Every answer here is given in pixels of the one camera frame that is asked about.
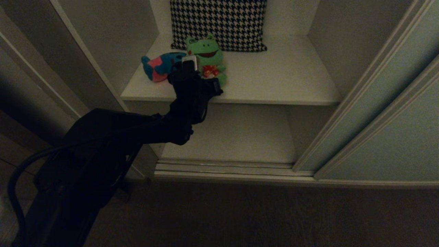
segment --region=stuffed animal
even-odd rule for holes
[[[186,56],[183,52],[165,53],[158,58],[150,60],[148,57],[142,57],[143,70],[153,82],[163,81],[174,71],[174,64],[181,62],[182,57]]]
[[[188,55],[196,55],[202,77],[206,79],[218,78],[223,86],[227,76],[223,73],[226,67],[223,63],[223,51],[219,48],[213,34],[209,33],[204,40],[193,37],[186,39]]]

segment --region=pillow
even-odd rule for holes
[[[171,0],[173,43],[212,33],[223,51],[266,51],[262,27],[267,0]]]

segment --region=green frog plush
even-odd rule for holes
[[[186,39],[187,55],[198,57],[198,68],[203,78],[218,78],[223,86],[227,76],[223,73],[226,67],[223,63],[223,51],[219,48],[213,34],[209,33],[205,39],[197,40],[193,37]]]

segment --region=frog mouth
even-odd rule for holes
[[[217,51],[218,51],[218,50],[216,50],[216,51],[214,51],[214,52],[209,52],[209,53],[198,53],[197,55],[198,55],[198,56],[202,56],[202,57],[204,57],[204,58],[211,58],[211,57],[215,56],[215,54],[216,54]]]

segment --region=shelf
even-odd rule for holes
[[[171,34],[160,34],[147,56],[170,49]],[[217,103],[334,105],[341,96],[306,36],[264,36],[265,52],[224,52],[227,83]],[[151,82],[139,65],[121,95],[123,100],[173,101],[167,81]]]
[[[283,105],[210,104],[183,146],[168,143],[161,159],[293,163],[295,148]]]

